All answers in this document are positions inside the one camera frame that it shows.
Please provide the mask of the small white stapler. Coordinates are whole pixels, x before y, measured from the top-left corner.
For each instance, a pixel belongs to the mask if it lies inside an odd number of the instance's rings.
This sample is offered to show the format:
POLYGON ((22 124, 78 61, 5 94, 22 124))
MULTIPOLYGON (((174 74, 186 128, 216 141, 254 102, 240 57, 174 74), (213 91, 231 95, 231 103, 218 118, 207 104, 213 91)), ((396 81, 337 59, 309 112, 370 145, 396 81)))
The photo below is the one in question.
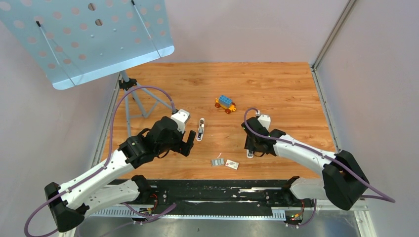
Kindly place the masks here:
POLYGON ((198 131, 197 131, 197 137, 196 140, 197 141, 201 141, 203 138, 203 134, 204 134, 204 130, 205 130, 205 119, 204 118, 200 118, 199 120, 199 126, 198 126, 198 131))

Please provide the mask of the white staple box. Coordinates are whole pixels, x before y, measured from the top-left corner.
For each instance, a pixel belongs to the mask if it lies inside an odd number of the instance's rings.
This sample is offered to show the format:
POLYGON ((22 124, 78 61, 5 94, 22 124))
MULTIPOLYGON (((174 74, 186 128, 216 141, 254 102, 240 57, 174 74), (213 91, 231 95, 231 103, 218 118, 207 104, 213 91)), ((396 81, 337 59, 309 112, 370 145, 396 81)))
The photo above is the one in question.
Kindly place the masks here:
POLYGON ((239 167, 239 163, 228 159, 225 163, 225 166, 237 170, 239 167))

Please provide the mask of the grey white stapler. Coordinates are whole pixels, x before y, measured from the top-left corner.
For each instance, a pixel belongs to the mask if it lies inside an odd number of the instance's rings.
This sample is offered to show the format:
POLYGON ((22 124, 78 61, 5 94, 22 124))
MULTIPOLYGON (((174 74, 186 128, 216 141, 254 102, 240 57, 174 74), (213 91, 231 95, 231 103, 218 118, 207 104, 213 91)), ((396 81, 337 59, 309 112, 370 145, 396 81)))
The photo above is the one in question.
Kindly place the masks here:
POLYGON ((247 149, 247 158, 253 158, 254 157, 254 151, 247 149))

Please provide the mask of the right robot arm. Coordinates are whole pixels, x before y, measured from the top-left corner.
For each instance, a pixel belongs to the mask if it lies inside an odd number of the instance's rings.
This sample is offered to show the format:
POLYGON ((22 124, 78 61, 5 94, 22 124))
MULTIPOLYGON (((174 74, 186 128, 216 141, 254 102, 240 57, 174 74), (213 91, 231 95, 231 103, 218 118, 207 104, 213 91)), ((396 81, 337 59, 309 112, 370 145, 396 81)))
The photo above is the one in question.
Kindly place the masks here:
POLYGON ((369 181, 352 153, 324 151, 302 143, 287 133, 268 131, 261 116, 251 117, 241 126, 247 137, 245 149, 287 158, 321 176, 320 179, 290 179, 282 192, 283 202, 295 206, 302 199, 327 199, 342 210, 350 210, 367 189, 369 181))

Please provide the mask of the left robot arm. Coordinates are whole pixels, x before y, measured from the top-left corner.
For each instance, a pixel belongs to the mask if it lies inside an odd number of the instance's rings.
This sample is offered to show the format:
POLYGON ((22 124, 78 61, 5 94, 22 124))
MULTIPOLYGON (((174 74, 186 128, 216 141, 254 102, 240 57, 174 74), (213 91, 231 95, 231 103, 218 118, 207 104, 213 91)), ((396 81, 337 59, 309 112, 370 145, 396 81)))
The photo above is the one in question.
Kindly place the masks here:
POLYGON ((131 136, 111 153, 111 156, 84 174, 61 185, 51 182, 45 186, 48 207, 60 233, 69 231, 89 215, 120 202, 145 204, 151 199, 146 179, 137 175, 130 180, 106 188, 105 185, 155 158, 163 158, 169 151, 188 156, 196 132, 190 131, 183 141, 190 114, 181 109, 170 117, 162 117, 153 127, 131 136))

